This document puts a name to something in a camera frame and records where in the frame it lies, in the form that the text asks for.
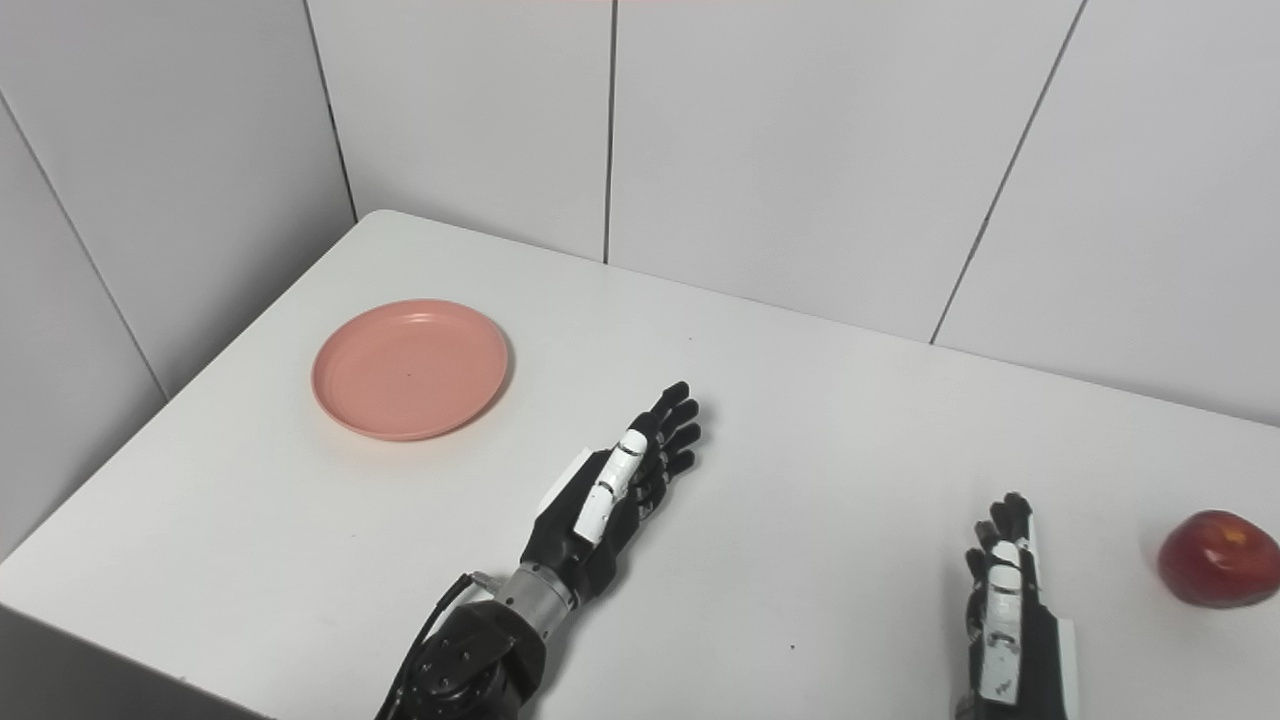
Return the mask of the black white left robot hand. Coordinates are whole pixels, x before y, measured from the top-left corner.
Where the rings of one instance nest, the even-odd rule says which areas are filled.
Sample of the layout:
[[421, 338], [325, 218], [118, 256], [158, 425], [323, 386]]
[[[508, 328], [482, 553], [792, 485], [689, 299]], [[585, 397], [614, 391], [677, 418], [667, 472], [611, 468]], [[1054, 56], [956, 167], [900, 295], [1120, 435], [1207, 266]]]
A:
[[681, 380], [639, 414], [612, 447], [582, 451], [541, 501], [521, 564], [550, 571], [575, 605], [603, 594], [641, 523], [695, 464], [699, 413], [689, 383]]

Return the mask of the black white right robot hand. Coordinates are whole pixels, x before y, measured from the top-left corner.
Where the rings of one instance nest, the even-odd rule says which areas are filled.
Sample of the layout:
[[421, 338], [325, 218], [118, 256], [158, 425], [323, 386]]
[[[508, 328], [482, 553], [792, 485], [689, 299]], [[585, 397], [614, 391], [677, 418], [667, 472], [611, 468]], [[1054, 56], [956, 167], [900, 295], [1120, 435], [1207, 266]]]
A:
[[1044, 603], [1029, 502], [1005, 495], [974, 532], [965, 552], [968, 685], [954, 717], [1079, 717], [1075, 626]]

